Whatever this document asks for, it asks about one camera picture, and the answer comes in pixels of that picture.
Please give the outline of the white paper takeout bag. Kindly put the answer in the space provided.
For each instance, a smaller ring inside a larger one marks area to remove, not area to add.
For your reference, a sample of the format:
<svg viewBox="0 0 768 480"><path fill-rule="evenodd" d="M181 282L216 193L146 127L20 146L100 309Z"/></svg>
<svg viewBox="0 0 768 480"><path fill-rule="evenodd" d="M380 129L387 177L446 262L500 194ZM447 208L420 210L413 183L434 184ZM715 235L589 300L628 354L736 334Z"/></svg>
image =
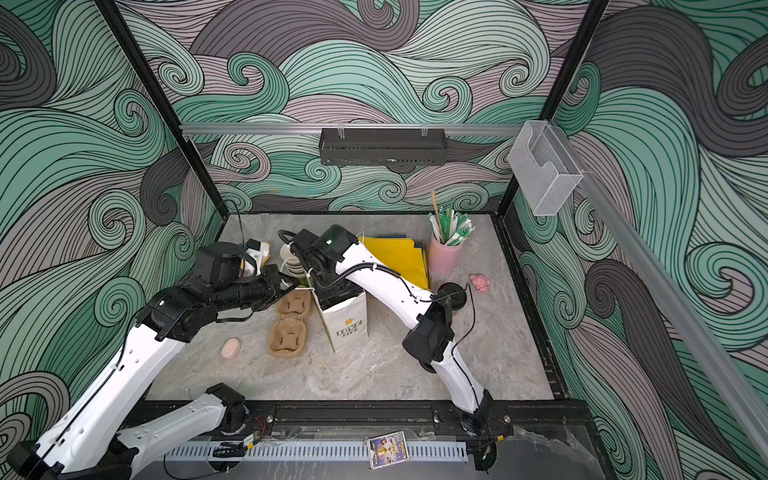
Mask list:
<svg viewBox="0 0 768 480"><path fill-rule="evenodd" d="M343 295L338 300L312 286L312 296L334 353L350 350L368 338L365 291L354 297Z"/></svg>

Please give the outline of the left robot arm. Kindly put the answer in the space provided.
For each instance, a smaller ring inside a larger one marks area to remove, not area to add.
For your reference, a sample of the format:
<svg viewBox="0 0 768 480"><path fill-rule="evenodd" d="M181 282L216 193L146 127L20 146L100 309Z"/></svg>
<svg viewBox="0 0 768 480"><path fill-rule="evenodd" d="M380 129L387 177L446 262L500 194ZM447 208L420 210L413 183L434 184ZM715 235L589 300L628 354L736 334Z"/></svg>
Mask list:
<svg viewBox="0 0 768 480"><path fill-rule="evenodd" d="M188 277L156 293L130 322L123 345L60 420L6 460L24 479L131 479L147 464L200 434L238 434L245 398L224 383L144 425L121 426L157 375L196 334L231 309L263 311L299 280L266 264L256 240L214 242L196 252Z"/></svg>

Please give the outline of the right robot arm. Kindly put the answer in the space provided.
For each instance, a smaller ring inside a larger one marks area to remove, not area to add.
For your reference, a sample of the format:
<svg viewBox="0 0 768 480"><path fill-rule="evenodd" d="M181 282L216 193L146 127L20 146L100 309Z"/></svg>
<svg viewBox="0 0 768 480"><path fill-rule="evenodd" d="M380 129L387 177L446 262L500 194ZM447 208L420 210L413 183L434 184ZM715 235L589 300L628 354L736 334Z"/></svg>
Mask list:
<svg viewBox="0 0 768 480"><path fill-rule="evenodd" d="M404 350L441 379L464 430L477 436L490 431L487 419L493 398L471 374L452 329L453 312L466 297L462 287L432 293L416 286L338 224L321 236L306 229L280 230L278 236L298 258L315 289L354 283L390 309L408 328Z"/></svg>

